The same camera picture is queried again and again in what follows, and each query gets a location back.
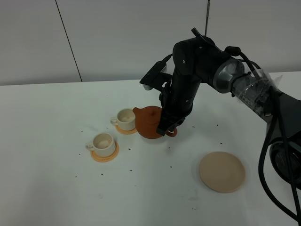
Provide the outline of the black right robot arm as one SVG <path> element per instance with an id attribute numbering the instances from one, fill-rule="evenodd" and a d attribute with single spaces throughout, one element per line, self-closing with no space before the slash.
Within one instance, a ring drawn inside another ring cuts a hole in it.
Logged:
<path id="1" fill-rule="evenodd" d="M 201 83 L 219 93 L 230 93 L 252 109 L 268 125 L 277 116 L 272 131 L 270 160 L 286 182 L 301 185 L 301 102 L 278 90 L 272 80 L 238 47 L 220 50 L 208 37 L 195 37 L 175 44 L 171 80 L 160 94 L 162 113 L 157 133 L 166 134 L 191 113 Z"/>

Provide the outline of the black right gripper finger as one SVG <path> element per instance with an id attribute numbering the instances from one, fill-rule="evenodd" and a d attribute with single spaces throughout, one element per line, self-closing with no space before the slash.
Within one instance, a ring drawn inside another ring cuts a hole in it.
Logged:
<path id="1" fill-rule="evenodd" d="M 174 132 L 175 129 L 184 122 L 184 120 L 185 120 L 185 117 L 178 120 L 178 121 L 173 121 L 172 125 L 168 128 L 168 131 L 169 132 Z"/>
<path id="2" fill-rule="evenodd" d="M 160 121 L 156 132 L 164 136 L 167 132 L 174 131 L 174 121 L 170 115 L 167 113 L 161 113 Z"/>

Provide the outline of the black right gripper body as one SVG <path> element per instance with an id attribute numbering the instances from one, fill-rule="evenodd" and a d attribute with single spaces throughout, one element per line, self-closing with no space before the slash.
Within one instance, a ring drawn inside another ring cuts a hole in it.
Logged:
<path id="1" fill-rule="evenodd" d="M 162 113 L 167 113 L 178 121 L 186 118 L 192 111 L 193 101 L 199 88 L 201 79 L 194 75 L 183 75 L 175 70 L 170 86 L 167 87 L 161 98 Z"/>

